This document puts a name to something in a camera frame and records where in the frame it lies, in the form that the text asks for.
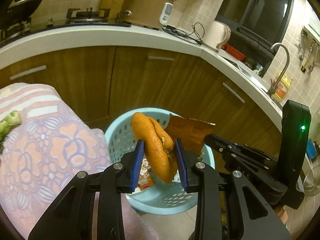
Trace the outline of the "black wok with lid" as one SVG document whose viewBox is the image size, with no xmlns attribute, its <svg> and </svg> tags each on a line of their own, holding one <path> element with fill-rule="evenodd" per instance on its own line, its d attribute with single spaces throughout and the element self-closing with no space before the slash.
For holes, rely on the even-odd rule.
<svg viewBox="0 0 320 240">
<path fill-rule="evenodd" d="M 39 7 L 42 0 L 14 0 L 15 4 L 8 7 L 1 18 L 1 26 L 11 26 L 27 21 Z"/>
</svg>

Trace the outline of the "green vegetable scrap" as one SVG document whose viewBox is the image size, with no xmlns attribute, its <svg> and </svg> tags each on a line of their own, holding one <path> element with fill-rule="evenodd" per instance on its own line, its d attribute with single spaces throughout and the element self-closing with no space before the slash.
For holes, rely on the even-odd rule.
<svg viewBox="0 0 320 240">
<path fill-rule="evenodd" d="M 22 124 L 22 118 L 19 111 L 12 111 L 1 121 L 0 143 L 1 154 L 4 150 L 4 141 L 8 134 L 16 127 Z"/>
</svg>

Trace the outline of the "beige rice cooker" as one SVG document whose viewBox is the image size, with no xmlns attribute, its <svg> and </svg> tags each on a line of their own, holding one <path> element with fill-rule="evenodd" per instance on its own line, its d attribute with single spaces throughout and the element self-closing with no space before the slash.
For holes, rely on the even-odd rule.
<svg viewBox="0 0 320 240">
<path fill-rule="evenodd" d="M 124 0 L 118 19 L 122 22 L 162 29 L 169 20 L 176 0 Z"/>
</svg>

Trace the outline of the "light blue trash basket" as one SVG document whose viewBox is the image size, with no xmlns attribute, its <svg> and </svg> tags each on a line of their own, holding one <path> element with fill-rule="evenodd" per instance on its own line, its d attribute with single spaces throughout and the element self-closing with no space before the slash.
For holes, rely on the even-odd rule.
<svg viewBox="0 0 320 240">
<path fill-rule="evenodd" d="M 154 118 L 164 130 L 170 114 L 176 115 L 164 109 L 149 107 L 134 109 L 117 117 L 105 133 L 108 151 L 114 163 L 121 161 L 125 153 L 132 152 L 136 147 L 137 139 L 131 127 L 131 118 L 136 112 Z M 203 146 L 202 154 L 197 158 L 211 167 L 215 166 L 213 152 L 208 146 Z M 195 193 L 184 192 L 178 174 L 170 184 L 163 182 L 153 172 L 146 157 L 142 161 L 138 186 L 132 194 L 127 194 L 126 198 L 136 210 L 154 215 L 175 215 L 193 208 L 197 203 Z"/>
</svg>

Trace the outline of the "wooden base cabinets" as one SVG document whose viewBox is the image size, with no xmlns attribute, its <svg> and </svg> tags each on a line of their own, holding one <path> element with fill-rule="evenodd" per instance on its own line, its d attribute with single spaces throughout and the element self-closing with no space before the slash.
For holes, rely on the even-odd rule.
<svg viewBox="0 0 320 240">
<path fill-rule="evenodd" d="M 167 50 L 97 46 L 54 51 L 1 70 L 1 86 L 54 87 L 91 128 L 107 129 L 121 114 L 157 107 L 215 124 L 214 133 L 277 157 L 281 132 L 232 67 Z"/>
</svg>

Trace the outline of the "gas stove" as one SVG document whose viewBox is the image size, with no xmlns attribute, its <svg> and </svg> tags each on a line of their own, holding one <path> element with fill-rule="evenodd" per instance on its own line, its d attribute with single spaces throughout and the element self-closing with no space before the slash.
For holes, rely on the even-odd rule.
<svg viewBox="0 0 320 240">
<path fill-rule="evenodd" d="M 80 8 L 69 8 L 64 19 L 54 20 L 49 17 L 44 23 L 31 25 L 32 30 L 62 28 L 68 25 L 109 25 L 130 28 L 130 23 L 109 19 L 110 9 L 94 11 L 92 7 L 81 11 Z"/>
</svg>

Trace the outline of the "orange peel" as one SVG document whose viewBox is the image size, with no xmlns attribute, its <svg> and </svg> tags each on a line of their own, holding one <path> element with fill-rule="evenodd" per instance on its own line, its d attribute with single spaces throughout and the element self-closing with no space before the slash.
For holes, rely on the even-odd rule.
<svg viewBox="0 0 320 240">
<path fill-rule="evenodd" d="M 174 142 L 152 117 L 136 112 L 131 118 L 133 135 L 144 142 L 144 155 L 153 172 L 170 184 L 177 172 Z"/>
</svg>

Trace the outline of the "pink floral tablecloth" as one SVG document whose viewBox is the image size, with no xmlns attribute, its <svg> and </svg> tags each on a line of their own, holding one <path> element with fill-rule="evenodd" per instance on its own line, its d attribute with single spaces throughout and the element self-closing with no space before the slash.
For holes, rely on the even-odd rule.
<svg viewBox="0 0 320 240">
<path fill-rule="evenodd" d="M 1 89 L 1 117 L 22 122 L 1 154 L 1 207 L 27 238 L 44 211 L 79 172 L 111 165 L 102 130 L 89 128 L 49 85 L 15 83 Z"/>
</svg>

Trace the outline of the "yellow dish soap bottle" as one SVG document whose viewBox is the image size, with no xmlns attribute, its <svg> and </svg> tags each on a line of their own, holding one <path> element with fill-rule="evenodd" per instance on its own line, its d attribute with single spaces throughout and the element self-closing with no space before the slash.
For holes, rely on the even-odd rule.
<svg viewBox="0 0 320 240">
<path fill-rule="evenodd" d="M 279 83 L 277 84 L 277 87 L 275 88 L 275 93 L 272 95 L 272 97 L 278 102 L 283 100 L 293 80 L 294 78 L 288 77 L 286 74 L 284 74 Z"/>
</svg>

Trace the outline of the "hanging utensil rack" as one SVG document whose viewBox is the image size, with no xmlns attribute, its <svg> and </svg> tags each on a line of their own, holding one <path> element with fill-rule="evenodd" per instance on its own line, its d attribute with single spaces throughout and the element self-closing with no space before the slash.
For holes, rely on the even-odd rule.
<svg viewBox="0 0 320 240">
<path fill-rule="evenodd" d="M 319 34 L 310 25 L 304 25 L 298 42 L 300 70 L 310 75 L 316 67 L 319 67 Z"/>
</svg>

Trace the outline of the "brown cardboard scrap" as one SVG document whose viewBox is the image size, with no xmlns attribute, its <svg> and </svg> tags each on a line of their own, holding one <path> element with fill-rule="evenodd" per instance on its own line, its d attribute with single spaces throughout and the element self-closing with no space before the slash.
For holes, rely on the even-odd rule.
<svg viewBox="0 0 320 240">
<path fill-rule="evenodd" d="M 185 150 L 195 153 L 197 157 L 202 154 L 205 136 L 212 134 L 215 124 L 193 118 L 183 118 L 170 114 L 165 131 L 173 141 L 180 138 Z"/>
</svg>

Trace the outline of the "red tray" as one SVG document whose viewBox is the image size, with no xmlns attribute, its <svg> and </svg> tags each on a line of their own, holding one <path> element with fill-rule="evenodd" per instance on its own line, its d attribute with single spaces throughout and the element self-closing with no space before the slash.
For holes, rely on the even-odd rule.
<svg viewBox="0 0 320 240">
<path fill-rule="evenodd" d="M 232 47 L 231 45 L 224 44 L 221 47 L 222 50 L 226 51 L 229 55 L 233 56 L 234 58 L 236 58 L 239 61 L 244 62 L 244 60 L 246 59 L 246 56 L 241 53 L 240 51 L 238 51 L 237 49 L 235 49 L 234 47 Z"/>
</svg>

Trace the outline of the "white electric kettle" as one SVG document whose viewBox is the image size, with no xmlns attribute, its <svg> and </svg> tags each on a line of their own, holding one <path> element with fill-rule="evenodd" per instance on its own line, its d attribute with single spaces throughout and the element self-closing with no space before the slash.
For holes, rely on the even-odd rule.
<svg viewBox="0 0 320 240">
<path fill-rule="evenodd" d="M 228 25 L 219 21 L 213 21 L 208 30 L 205 31 L 203 43 L 215 51 L 219 51 L 231 36 L 231 29 Z"/>
</svg>

